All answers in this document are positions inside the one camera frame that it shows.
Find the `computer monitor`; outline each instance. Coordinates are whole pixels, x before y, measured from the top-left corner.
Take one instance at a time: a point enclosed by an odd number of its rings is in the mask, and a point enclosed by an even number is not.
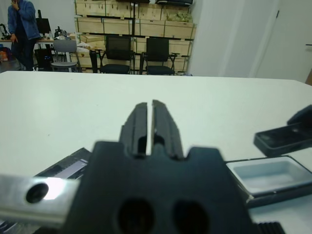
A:
[[[38,26],[40,33],[46,34],[46,33],[51,32],[49,19],[37,18],[36,20],[37,20],[37,26]]]

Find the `white tray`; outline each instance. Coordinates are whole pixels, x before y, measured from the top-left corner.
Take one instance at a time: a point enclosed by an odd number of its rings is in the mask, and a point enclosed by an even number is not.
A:
[[[229,162],[227,166],[251,195],[312,183],[312,173],[289,157]]]

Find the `blue jacket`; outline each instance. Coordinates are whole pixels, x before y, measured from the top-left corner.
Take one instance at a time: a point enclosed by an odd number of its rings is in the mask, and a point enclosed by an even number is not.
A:
[[[19,0],[19,14],[29,40],[40,38],[35,13],[35,7],[30,1]],[[15,33],[17,26],[17,11],[13,6],[9,6],[8,9],[8,26],[10,34]]]

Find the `person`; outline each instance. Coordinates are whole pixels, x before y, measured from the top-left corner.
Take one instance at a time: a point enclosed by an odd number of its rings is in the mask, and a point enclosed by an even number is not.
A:
[[[33,52],[40,38],[35,13],[34,5],[27,0],[12,0],[8,9],[11,51],[27,71],[34,70]]]

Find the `desk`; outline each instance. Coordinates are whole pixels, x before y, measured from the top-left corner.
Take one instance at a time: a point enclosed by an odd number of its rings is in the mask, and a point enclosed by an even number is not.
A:
[[[292,80],[82,73],[0,74],[0,172],[33,176],[97,140],[118,141],[134,106],[165,102],[183,151],[216,147],[225,160],[264,157],[254,134],[284,126],[311,104],[312,87]],[[290,154],[312,170],[312,149]],[[312,196],[251,210],[287,234],[312,233]]]
[[[37,40],[36,44],[39,45],[39,49],[41,49],[41,45],[53,45],[54,40],[53,39],[39,39]],[[0,40],[1,43],[12,43],[11,40]],[[70,54],[66,53],[67,61],[71,62]]]
[[[0,39],[0,43],[11,43],[11,40],[1,40]],[[53,39],[40,39],[37,40],[36,44],[41,44],[41,45],[45,45],[45,44],[53,44],[54,40]]]

